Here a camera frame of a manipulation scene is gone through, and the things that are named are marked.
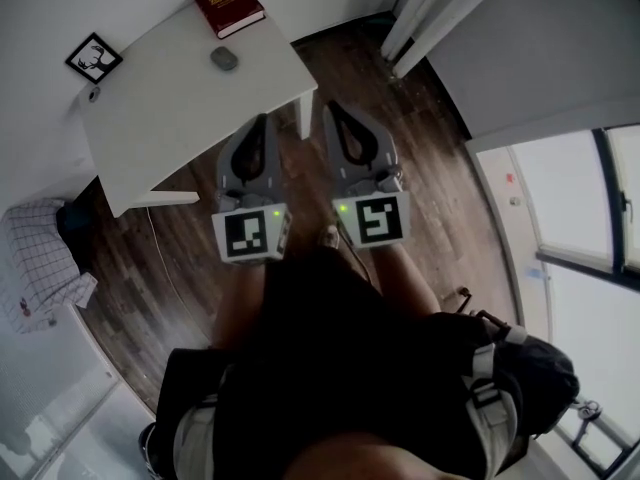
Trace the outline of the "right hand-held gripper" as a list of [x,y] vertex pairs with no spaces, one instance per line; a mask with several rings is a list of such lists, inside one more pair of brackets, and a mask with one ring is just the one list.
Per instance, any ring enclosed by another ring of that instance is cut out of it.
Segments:
[[336,100],[325,105],[323,122],[338,182],[383,170],[352,182],[331,201],[349,245],[370,249],[404,241],[410,234],[410,195],[402,187],[402,171],[393,167],[398,160],[391,133],[368,113]]

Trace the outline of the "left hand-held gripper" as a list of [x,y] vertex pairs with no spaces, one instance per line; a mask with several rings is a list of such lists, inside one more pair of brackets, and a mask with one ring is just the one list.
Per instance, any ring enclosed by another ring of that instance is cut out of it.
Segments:
[[212,215],[219,255],[228,264],[260,264],[284,257],[292,215],[284,202],[259,196],[277,191],[278,136],[258,114],[226,142],[217,161],[218,212]]

